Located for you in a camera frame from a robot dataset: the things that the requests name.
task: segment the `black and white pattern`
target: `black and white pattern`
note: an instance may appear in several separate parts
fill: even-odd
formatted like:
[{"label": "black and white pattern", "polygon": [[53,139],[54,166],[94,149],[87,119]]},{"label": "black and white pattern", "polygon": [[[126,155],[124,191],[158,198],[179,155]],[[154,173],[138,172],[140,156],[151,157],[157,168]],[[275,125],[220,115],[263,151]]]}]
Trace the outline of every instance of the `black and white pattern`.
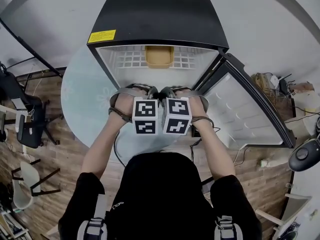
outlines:
[{"label": "black and white pattern", "polygon": [[136,100],[134,117],[156,117],[157,103],[154,100]]},{"label": "black and white pattern", "polygon": [[156,122],[155,120],[139,120],[134,121],[134,127],[136,134],[156,134]]},{"label": "black and white pattern", "polygon": [[185,115],[190,114],[188,108],[188,102],[182,99],[168,99],[169,114]]},{"label": "black and white pattern", "polygon": [[189,122],[187,119],[169,118],[165,132],[167,134],[184,135],[189,126]]}]

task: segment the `person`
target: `person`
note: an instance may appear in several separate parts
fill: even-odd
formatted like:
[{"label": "person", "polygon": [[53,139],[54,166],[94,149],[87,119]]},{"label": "person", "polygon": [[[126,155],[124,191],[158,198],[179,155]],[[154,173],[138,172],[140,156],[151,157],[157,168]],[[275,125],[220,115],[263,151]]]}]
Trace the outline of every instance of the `person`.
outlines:
[{"label": "person", "polygon": [[[133,103],[132,96],[120,94],[115,107],[130,115]],[[192,116],[207,117],[199,97],[190,97],[189,103]],[[98,194],[105,193],[100,178],[116,135],[125,124],[117,113],[111,112],[85,155],[73,196],[59,220],[62,240],[77,239],[81,223],[93,218]],[[262,239],[261,223],[235,176],[225,146],[210,121],[201,119],[193,124],[200,132],[215,180],[210,189],[213,208],[202,193],[198,170],[189,158],[172,152],[138,154],[126,165],[112,209],[106,213],[108,239],[214,240],[217,217],[222,216],[232,216],[244,240]]]}]

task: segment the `refrigerator door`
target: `refrigerator door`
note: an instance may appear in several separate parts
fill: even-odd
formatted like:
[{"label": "refrigerator door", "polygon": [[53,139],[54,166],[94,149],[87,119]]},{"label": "refrigerator door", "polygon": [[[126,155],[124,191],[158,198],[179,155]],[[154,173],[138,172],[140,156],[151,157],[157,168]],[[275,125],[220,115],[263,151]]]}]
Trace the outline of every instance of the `refrigerator door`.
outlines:
[{"label": "refrigerator door", "polygon": [[295,136],[274,106],[232,54],[223,55],[198,89],[208,100],[208,116],[220,140],[230,149],[252,147],[293,148]]}]

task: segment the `forearm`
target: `forearm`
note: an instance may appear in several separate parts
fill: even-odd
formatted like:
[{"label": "forearm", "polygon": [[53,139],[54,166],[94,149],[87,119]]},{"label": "forearm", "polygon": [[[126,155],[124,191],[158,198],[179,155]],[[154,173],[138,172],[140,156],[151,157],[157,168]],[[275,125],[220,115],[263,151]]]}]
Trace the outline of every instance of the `forearm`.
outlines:
[{"label": "forearm", "polygon": [[116,135],[124,124],[125,121],[117,114],[110,114],[107,123],[83,159],[82,173],[93,173],[99,179],[102,177],[107,167]]},{"label": "forearm", "polygon": [[195,123],[195,127],[200,132],[207,163],[213,178],[217,180],[224,176],[236,175],[234,163],[211,123],[207,120],[199,120]]}]

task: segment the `brown plastic container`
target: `brown plastic container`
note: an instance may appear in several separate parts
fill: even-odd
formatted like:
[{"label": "brown plastic container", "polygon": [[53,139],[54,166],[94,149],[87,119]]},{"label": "brown plastic container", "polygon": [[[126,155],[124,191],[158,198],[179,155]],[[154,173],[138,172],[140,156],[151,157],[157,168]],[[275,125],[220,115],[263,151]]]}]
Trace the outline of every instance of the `brown plastic container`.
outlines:
[{"label": "brown plastic container", "polygon": [[146,45],[145,61],[151,69],[167,69],[174,62],[173,46]]}]

